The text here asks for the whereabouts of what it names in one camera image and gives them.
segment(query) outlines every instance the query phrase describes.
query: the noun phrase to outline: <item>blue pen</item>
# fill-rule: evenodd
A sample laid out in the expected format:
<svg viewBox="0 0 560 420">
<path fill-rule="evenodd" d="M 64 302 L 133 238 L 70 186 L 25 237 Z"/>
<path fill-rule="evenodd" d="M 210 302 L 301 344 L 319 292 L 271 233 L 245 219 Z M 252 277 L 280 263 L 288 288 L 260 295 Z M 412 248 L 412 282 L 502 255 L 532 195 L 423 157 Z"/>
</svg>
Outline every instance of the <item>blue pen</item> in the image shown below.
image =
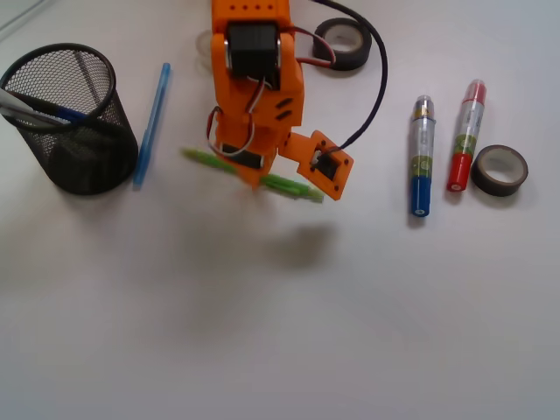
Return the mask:
<svg viewBox="0 0 560 420">
<path fill-rule="evenodd" d="M 14 98 L 19 99 L 25 105 L 32 107 L 35 111 L 42 112 L 44 114 L 47 114 L 48 116 L 56 116 L 63 120 L 67 120 L 70 123 L 77 123 L 80 120 L 88 117 L 86 114 L 82 114 L 81 112 L 74 111 L 70 108 L 64 108 L 60 105 L 57 105 L 56 103 L 35 98 L 27 94 L 20 94 L 19 92 L 8 92 L 8 94 L 13 96 Z"/>
<path fill-rule="evenodd" d="M 150 122 L 148 128 L 143 133 L 142 147 L 138 156 L 138 164 L 136 172 L 134 173 L 133 185 L 136 189 L 142 187 L 148 165 L 150 164 L 151 149 L 154 144 L 154 136 L 158 128 L 159 117 L 161 116 L 161 108 L 164 102 L 165 91 L 167 90 L 167 83 L 169 82 L 169 74 L 172 67 L 169 63 L 165 63 L 161 69 L 161 76 L 159 77 L 159 85 L 157 86 L 156 98 L 154 105 L 151 109 Z"/>
<path fill-rule="evenodd" d="M 435 134 L 434 102 L 427 95 L 420 96 L 414 106 L 410 129 L 411 211 L 416 217 L 426 217 L 430 214 Z"/>
</svg>

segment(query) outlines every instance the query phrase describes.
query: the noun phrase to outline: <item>brown tape roll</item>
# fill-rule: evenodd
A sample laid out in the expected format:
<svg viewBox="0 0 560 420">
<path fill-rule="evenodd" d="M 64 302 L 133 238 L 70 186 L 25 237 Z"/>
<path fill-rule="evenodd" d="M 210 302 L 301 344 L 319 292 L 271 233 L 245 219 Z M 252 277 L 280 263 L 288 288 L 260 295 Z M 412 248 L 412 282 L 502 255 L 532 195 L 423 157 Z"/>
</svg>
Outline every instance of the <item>brown tape roll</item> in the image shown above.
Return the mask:
<svg viewBox="0 0 560 420">
<path fill-rule="evenodd" d="M 495 178 L 495 173 L 502 174 L 503 178 Z M 494 197 L 508 197 L 517 193 L 528 175 L 529 167 L 523 156 L 511 147 L 500 145 L 483 149 L 471 170 L 474 184 Z"/>
</svg>

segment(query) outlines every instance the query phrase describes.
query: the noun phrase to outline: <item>glue stick cap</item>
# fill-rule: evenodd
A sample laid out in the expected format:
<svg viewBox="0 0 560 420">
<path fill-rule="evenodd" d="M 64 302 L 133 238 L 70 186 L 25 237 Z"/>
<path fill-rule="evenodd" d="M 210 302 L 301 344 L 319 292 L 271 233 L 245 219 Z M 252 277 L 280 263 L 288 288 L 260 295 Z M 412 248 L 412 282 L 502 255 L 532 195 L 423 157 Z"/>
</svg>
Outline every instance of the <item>glue stick cap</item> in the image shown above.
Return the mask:
<svg viewBox="0 0 560 420">
<path fill-rule="evenodd" d="M 430 214 L 431 179 L 414 177 L 411 198 L 412 214 L 416 217 L 427 217 Z"/>
<path fill-rule="evenodd" d="M 487 85 L 482 80 L 473 80 L 469 88 L 466 90 L 463 102 L 475 101 L 482 105 L 487 100 Z"/>
</svg>

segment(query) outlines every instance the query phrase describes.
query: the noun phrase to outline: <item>black cable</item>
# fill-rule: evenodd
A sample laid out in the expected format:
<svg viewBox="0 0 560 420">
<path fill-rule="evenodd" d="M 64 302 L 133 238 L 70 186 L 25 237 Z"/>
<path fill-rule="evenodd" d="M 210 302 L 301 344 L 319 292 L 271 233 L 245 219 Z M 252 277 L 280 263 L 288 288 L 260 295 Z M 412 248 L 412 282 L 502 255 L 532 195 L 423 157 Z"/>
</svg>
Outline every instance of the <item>black cable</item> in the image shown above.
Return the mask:
<svg viewBox="0 0 560 420">
<path fill-rule="evenodd" d="M 371 125 L 375 116 L 377 115 L 377 112 L 379 111 L 380 106 L 382 105 L 383 96 L 385 95 L 385 90 L 387 89 L 387 79 L 389 77 L 389 75 L 388 75 L 388 73 L 389 73 L 389 61 L 387 59 L 387 50 L 385 50 L 385 44 L 383 43 L 381 35 L 374 28 L 374 26 L 372 24 L 370 24 L 369 21 L 367 19 L 365 19 L 362 15 L 360 15 L 357 12 L 353 11 L 352 9 L 349 9 L 346 6 L 343 6 L 342 4 L 336 3 L 332 0 L 311 0 L 311 1 L 314 2 L 314 3 L 317 3 L 317 4 L 323 4 L 324 6 L 335 9 L 336 11 L 340 11 L 340 12 L 348 15 L 350 18 L 353 18 L 354 20 L 356 20 L 359 24 L 364 25 L 367 28 L 367 30 L 369 31 L 369 33 L 371 33 L 372 37 L 374 37 L 375 42 L 379 46 L 379 52 L 381 54 L 381 87 L 379 89 L 379 94 L 377 95 L 377 101 L 375 101 L 374 108 L 372 109 L 371 113 L 367 117 L 366 122 L 364 122 L 364 124 L 360 127 L 360 129 L 358 129 L 358 131 L 356 131 L 354 134 L 352 134 L 348 138 L 348 140 L 346 140 L 344 142 L 344 144 L 342 144 L 340 147 L 338 147 L 336 149 L 329 150 L 329 151 L 323 153 L 321 155 L 321 157 L 319 158 L 319 159 L 321 159 L 322 157 L 324 157 L 326 155 L 329 155 L 331 153 L 334 153 L 335 151 L 344 150 L 346 147 L 350 146 L 356 140 L 358 140 L 358 138 L 360 138 L 361 135 L 364 134 L 364 132 L 369 128 L 369 126 Z"/>
</svg>

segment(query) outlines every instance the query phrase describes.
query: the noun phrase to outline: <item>red wire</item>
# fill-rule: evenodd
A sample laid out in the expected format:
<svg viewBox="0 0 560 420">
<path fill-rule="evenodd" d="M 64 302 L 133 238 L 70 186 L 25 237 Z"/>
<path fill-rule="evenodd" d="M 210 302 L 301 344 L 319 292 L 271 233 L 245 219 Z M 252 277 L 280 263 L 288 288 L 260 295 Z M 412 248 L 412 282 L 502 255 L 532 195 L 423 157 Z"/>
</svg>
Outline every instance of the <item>red wire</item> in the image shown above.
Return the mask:
<svg viewBox="0 0 560 420">
<path fill-rule="evenodd" d="M 208 116 L 208 123 L 206 125 L 206 138 L 208 140 L 210 140 L 210 133 L 212 133 L 212 127 L 214 126 L 214 117 L 216 116 L 216 112 L 221 112 L 221 108 L 214 107 L 214 109 Z"/>
<path fill-rule="evenodd" d="M 336 63 L 336 54 L 334 53 L 333 48 L 329 45 L 328 42 L 325 41 L 324 38 L 321 38 L 316 33 L 307 31 L 306 29 L 300 28 L 298 26 L 289 26 L 285 28 L 285 31 L 303 33 L 304 35 L 309 35 L 310 37 L 314 37 L 317 41 L 323 44 L 325 48 L 328 50 L 328 52 L 331 54 L 330 62 L 323 59 L 309 59 L 309 58 L 297 58 L 297 62 L 302 64 L 311 64 L 313 66 L 318 66 L 318 67 L 327 67 L 327 68 L 334 66 L 334 64 Z"/>
</svg>

